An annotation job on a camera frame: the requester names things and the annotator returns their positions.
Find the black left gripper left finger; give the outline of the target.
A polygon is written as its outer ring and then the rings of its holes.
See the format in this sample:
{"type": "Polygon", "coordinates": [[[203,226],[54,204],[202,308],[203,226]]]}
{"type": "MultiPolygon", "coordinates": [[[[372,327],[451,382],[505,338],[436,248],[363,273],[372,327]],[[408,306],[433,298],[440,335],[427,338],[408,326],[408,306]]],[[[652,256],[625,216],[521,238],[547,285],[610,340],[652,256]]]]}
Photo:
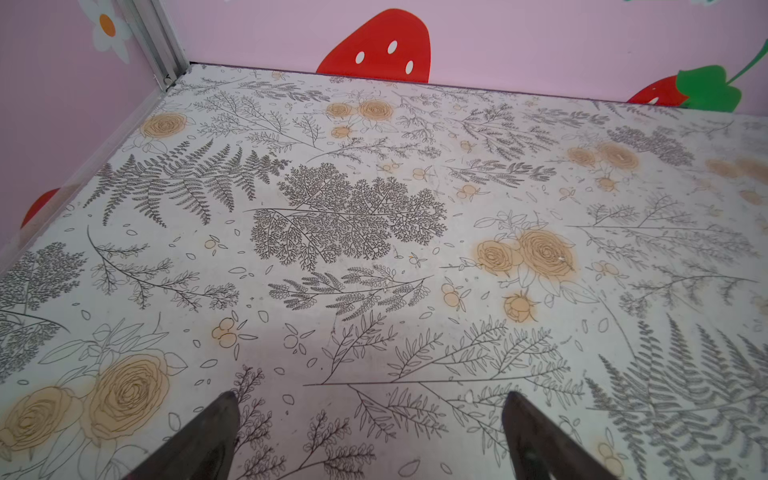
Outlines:
{"type": "Polygon", "coordinates": [[[236,395],[224,392],[125,479],[227,479],[239,422],[236,395]]]}

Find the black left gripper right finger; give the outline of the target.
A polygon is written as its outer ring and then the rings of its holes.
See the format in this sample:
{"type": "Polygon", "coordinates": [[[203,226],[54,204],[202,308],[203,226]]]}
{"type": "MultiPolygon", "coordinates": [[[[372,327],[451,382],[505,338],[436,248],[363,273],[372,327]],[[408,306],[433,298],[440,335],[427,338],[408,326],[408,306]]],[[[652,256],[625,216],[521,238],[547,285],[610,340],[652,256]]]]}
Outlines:
{"type": "Polygon", "coordinates": [[[501,420],[516,479],[615,479],[521,393],[507,394],[501,420]]]}

